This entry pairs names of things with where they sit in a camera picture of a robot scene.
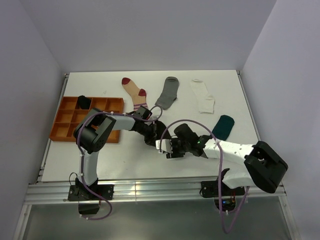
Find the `black sock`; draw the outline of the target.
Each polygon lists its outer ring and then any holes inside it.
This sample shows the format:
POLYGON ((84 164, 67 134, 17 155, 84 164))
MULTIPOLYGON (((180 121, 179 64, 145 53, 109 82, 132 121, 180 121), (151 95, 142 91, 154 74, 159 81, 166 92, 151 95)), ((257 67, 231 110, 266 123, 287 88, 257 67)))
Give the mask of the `black sock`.
POLYGON ((164 140, 171 140, 172 136, 170 135, 169 131, 165 131, 165 129, 167 128, 167 126, 157 120, 154 122, 155 125, 155 130, 156 130, 156 134, 155 134, 155 140, 160 140, 162 139, 162 143, 164 142, 164 140))
POLYGON ((90 98, 88 98, 84 95, 80 95, 77 98, 76 106, 78 109, 81 109, 81 110, 89 110, 90 106, 91 106, 91 102, 92 102, 92 100, 90 98))

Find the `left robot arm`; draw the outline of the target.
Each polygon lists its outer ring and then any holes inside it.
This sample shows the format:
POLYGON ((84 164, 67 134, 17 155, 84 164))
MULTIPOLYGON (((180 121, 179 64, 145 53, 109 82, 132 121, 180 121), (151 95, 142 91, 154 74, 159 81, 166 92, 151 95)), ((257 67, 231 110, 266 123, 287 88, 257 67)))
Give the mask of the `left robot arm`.
POLYGON ((129 113, 106 112, 98 108, 89 110, 73 132, 80 151, 78 181, 82 183, 79 194, 86 200, 96 197, 98 188, 97 164, 99 151, 112 131, 133 131, 144 137, 145 144, 156 146, 166 125, 159 118, 151 119, 152 112, 144 106, 129 113))

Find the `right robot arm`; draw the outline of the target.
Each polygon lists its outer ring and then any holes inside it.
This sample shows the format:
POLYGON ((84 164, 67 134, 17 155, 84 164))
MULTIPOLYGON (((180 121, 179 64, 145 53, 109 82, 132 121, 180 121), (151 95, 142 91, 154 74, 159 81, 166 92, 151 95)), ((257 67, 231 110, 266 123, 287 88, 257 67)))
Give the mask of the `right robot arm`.
POLYGON ((288 164, 264 141, 239 144, 211 135, 198 136, 186 123, 179 125, 174 134, 173 138, 157 140, 156 149, 166 153, 168 159, 191 153, 195 157, 219 160, 221 173, 216 189, 222 195, 247 186, 273 194, 288 170, 288 164))

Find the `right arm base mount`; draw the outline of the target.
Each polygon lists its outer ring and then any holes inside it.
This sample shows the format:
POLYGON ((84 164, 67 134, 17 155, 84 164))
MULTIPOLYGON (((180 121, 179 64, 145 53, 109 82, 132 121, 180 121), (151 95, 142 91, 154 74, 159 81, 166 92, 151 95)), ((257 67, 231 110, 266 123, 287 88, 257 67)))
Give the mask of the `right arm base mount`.
MULTIPOLYGON (((218 181, 202 181, 199 194, 203 198, 215 198, 215 206, 219 209, 219 193, 218 193, 218 181)), ((237 187, 234 189, 229 188, 224 183, 221 184, 221 196, 222 196, 222 211, 230 212, 236 208, 236 196, 243 196, 245 189, 243 187, 237 187)))

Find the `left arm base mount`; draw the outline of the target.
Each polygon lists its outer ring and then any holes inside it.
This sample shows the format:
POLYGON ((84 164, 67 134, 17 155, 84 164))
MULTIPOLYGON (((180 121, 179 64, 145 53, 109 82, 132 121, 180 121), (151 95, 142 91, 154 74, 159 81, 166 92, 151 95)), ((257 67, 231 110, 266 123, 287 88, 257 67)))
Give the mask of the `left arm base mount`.
MULTIPOLYGON (((90 188, 93 192, 106 200, 112 200, 114 193, 113 184, 98 184, 90 188)), ((71 185, 67 200, 78 202, 78 212, 82 215, 93 216, 100 210, 101 199, 89 192, 83 185, 71 185)))

